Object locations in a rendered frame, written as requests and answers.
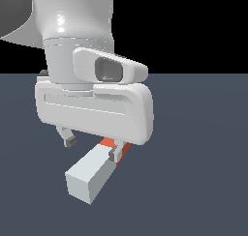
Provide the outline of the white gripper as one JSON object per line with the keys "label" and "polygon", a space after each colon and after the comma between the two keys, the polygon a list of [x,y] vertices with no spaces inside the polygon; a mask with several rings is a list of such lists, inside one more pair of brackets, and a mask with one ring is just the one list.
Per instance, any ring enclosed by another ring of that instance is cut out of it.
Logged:
{"label": "white gripper", "polygon": [[42,122],[56,127],[66,148],[77,145],[71,130],[114,138],[108,152],[119,162],[125,142],[142,145],[153,132],[153,100],[143,82],[148,68],[103,51],[78,47],[73,51],[78,84],[61,84],[39,76],[35,99]]}

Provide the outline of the white and orange peg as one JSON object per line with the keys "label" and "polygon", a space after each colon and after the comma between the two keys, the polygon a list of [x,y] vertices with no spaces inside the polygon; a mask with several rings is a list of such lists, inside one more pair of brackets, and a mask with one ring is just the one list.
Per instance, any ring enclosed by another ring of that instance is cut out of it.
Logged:
{"label": "white and orange peg", "polygon": [[[109,159],[114,140],[104,138],[83,158],[65,172],[68,193],[87,204],[91,204],[119,162]],[[122,157],[130,148],[129,142],[122,149]]]}

